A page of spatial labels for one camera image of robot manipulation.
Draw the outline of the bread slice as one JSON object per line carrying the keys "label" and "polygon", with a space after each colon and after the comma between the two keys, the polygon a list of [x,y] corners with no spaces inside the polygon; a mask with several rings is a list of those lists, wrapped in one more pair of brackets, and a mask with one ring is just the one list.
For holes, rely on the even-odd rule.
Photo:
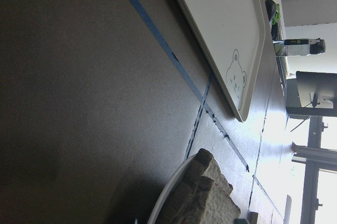
{"label": "bread slice", "polygon": [[155,223],[233,223],[240,208],[214,180],[180,181],[169,194]]}
{"label": "bread slice", "polygon": [[228,196],[233,190],[233,186],[222,174],[213,154],[204,148],[201,148],[193,157],[186,172],[183,175],[182,180],[191,187],[195,187],[197,181],[201,177],[208,177],[212,179]]}

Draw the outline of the white round plate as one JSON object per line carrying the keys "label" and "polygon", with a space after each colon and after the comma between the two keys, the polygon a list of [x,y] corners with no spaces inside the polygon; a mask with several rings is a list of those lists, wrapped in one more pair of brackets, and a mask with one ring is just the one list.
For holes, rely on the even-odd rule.
{"label": "white round plate", "polygon": [[156,223],[157,217],[159,216],[159,213],[172,192],[172,190],[177,186],[179,181],[182,179],[183,175],[185,174],[186,170],[188,169],[190,163],[193,161],[196,155],[192,155],[188,157],[187,160],[183,161],[182,164],[177,168],[177,170],[173,173],[165,187],[163,188],[161,194],[159,195],[156,204],[148,218],[147,224],[153,224]]}

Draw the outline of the cream bear serving tray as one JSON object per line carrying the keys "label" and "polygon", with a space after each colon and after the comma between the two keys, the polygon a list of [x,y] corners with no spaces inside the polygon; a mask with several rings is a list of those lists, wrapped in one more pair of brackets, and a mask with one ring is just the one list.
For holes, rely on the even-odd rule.
{"label": "cream bear serving tray", "polygon": [[238,121],[246,121],[265,40],[262,0],[177,0]]}

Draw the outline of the green tool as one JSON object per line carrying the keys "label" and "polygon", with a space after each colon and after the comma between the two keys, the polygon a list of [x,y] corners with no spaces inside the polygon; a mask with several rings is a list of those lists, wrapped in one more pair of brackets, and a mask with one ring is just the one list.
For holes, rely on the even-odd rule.
{"label": "green tool", "polygon": [[272,25],[279,18],[280,6],[273,0],[265,0],[265,8],[269,23]]}

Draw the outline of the black monitor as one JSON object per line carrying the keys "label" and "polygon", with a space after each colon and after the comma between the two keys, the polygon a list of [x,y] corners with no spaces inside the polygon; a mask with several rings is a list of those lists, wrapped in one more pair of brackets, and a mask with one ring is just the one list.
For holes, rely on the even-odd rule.
{"label": "black monitor", "polygon": [[336,73],[296,72],[300,106],[286,106],[289,115],[336,117]]}

